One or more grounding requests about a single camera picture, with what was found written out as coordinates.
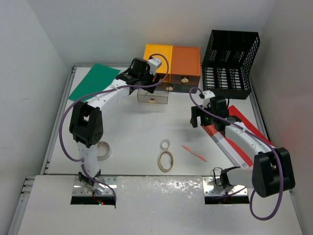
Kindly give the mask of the transparent grey drawer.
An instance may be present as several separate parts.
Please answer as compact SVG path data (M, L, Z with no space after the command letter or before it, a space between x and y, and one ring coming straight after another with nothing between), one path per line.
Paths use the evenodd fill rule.
M153 93L138 89L137 100L138 102L167 104L168 103L167 83L162 83L156 87Z
M168 83L166 90L176 93L189 93L191 88L198 88L198 84L189 84L189 83Z

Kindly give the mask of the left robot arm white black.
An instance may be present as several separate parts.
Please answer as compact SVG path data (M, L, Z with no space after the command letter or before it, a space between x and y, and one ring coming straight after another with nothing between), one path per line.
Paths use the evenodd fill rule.
M160 80L156 75L162 60L150 57L148 60L135 58L131 66L98 94L85 102L74 105L69 125L69 132L77 143L79 158L82 159L79 179L90 187L93 178L101 174L97 157L97 145L103 136L103 114L119 100L130 95L138 87L153 93Z

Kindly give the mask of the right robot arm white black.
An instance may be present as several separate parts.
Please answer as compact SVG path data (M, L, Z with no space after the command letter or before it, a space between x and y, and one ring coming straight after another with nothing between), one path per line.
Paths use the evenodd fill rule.
M262 198L295 187L291 157L286 148L276 148L264 136L253 133L254 126L245 117L232 113L224 97L206 91L200 98L203 103L191 108L192 126L201 125L212 131L211 137L217 137L216 144L223 152L229 152L227 144L240 151L240 159L229 157L234 166L221 170L216 186L242 185Z

